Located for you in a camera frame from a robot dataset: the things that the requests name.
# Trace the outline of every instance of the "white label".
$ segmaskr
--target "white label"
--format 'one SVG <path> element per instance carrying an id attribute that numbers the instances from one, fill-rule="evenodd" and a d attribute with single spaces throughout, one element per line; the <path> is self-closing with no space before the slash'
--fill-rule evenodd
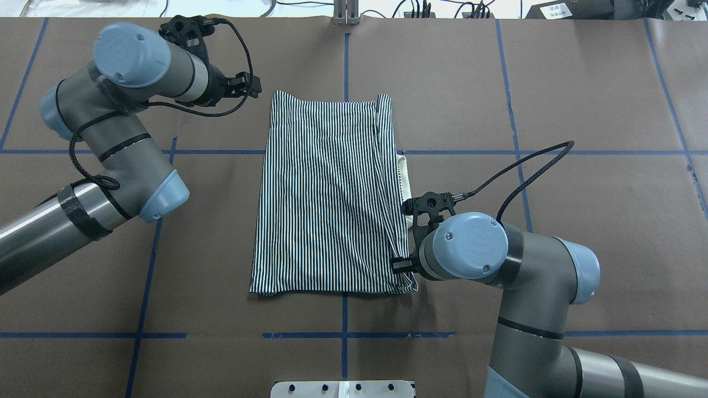
<path id="1" fill-rule="evenodd" d="M 546 19 L 560 19 L 567 16 L 573 16 L 573 13 L 565 3 L 541 7 L 541 12 Z"/>

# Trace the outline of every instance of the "white bracket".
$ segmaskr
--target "white bracket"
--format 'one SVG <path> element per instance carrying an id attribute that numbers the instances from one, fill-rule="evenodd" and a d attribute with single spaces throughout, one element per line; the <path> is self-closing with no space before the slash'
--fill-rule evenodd
<path id="1" fill-rule="evenodd" d="M 416 398 L 416 384 L 405 380 L 277 382 L 270 398 Z"/>
<path id="2" fill-rule="evenodd" d="M 334 25 L 359 25 L 359 0 L 334 0 Z"/>

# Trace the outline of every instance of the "striped cloth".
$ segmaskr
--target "striped cloth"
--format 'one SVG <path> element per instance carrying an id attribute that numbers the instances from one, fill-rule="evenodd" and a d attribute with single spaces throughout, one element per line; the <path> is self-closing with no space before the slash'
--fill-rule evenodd
<path id="1" fill-rule="evenodd" d="M 329 103 L 273 97 L 252 293 L 409 293 L 391 98 Z"/>

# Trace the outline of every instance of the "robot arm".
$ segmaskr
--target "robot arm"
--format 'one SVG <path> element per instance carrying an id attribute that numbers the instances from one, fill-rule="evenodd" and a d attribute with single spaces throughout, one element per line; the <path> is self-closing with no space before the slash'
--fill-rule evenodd
<path id="1" fill-rule="evenodd" d="M 418 207 L 436 205 L 436 195 L 417 198 Z M 708 396 L 708 380 L 564 346 L 569 305 L 588 301 L 600 283 L 590 249 L 468 212 L 442 222 L 417 250 L 417 271 L 428 279 L 504 290 L 486 398 Z"/>
<path id="2" fill-rule="evenodd" d="M 188 199 L 177 170 L 135 113 L 155 95 L 185 106 L 258 96 L 258 78 L 242 72 L 227 79 L 209 63 L 203 37 L 217 23 L 228 21 L 177 16 L 162 25 L 161 35 L 131 23 L 111 24 L 94 45 L 94 60 L 41 100 L 46 124 L 66 140 L 80 132 L 103 165 L 99 178 L 114 183 L 70 184 L 0 227 L 0 295 L 134 216 L 153 222 Z M 188 40 L 198 43 L 189 46 Z"/>

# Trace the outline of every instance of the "blue joint cap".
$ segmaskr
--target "blue joint cap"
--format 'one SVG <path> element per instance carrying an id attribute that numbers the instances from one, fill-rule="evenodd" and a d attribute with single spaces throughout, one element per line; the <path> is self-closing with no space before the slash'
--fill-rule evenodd
<path id="1" fill-rule="evenodd" d="M 57 132 L 61 138 L 70 141 L 74 133 L 69 129 L 67 124 L 64 123 L 62 114 L 59 113 L 59 104 L 57 102 L 57 91 L 61 83 L 62 82 L 57 83 L 53 89 L 49 90 L 42 99 L 40 99 L 40 115 L 47 127 Z M 77 141 L 84 141 L 84 139 L 79 137 Z"/>
<path id="2" fill-rule="evenodd" d="M 558 237 L 554 238 L 558 239 L 568 249 L 576 269 L 578 289 L 575 300 L 571 304 L 583 304 L 590 301 L 595 295 L 595 289 L 600 285 L 600 262 L 598 257 L 592 250 L 583 245 L 564 241 Z"/>
<path id="3" fill-rule="evenodd" d="M 501 377 L 491 366 L 487 366 L 487 383 L 484 398 L 529 398 L 507 379 Z"/>
<path id="4" fill-rule="evenodd" d="M 177 170 L 173 170 L 140 210 L 140 218 L 145 222 L 159 220 L 172 210 L 182 206 L 187 199 L 189 199 L 189 190 Z"/>
<path id="5" fill-rule="evenodd" d="M 480 212 L 453 215 L 433 237 L 435 259 L 445 271 L 461 279 L 481 279 L 495 273 L 508 252 L 504 228 Z"/>
<path id="6" fill-rule="evenodd" d="M 172 56 L 167 42 L 150 29 L 128 22 L 103 28 L 93 44 L 96 67 L 113 83 L 147 87 L 162 79 Z"/>

